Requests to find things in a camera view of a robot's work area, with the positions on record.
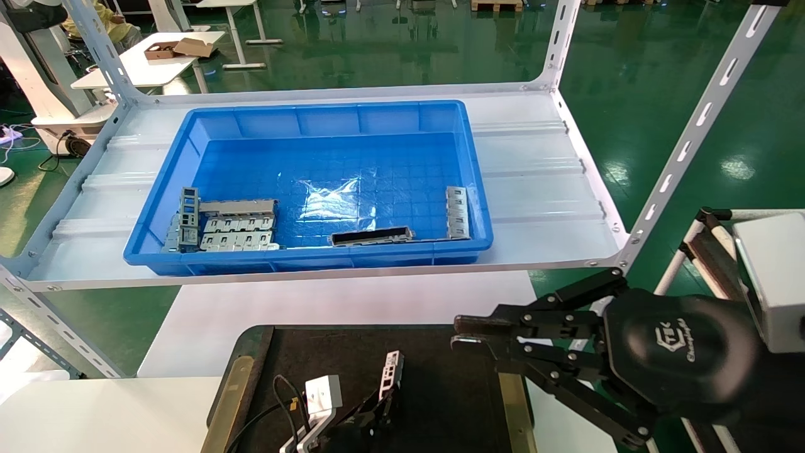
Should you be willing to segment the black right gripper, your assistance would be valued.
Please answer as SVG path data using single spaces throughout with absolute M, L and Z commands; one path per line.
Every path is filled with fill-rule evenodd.
M 621 269 L 606 269 L 525 306 L 498 304 L 487 316 L 458 315 L 452 349 L 529 379 L 630 449 L 653 437 L 655 415 L 713 424 L 739 419 L 757 390 L 765 357 L 748 310 L 712 296 L 627 289 Z M 589 309 L 607 298 L 613 300 L 602 315 Z M 519 338 L 606 344 L 604 389 L 647 416 L 639 418 L 583 384 L 583 369 L 563 362 L 563 348 Z

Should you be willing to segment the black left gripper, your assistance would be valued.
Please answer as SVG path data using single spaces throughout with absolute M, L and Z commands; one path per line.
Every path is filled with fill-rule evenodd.
M 314 452 L 371 452 L 379 429 L 390 427 L 397 388 L 380 389 L 357 405 L 345 420 L 325 429 Z

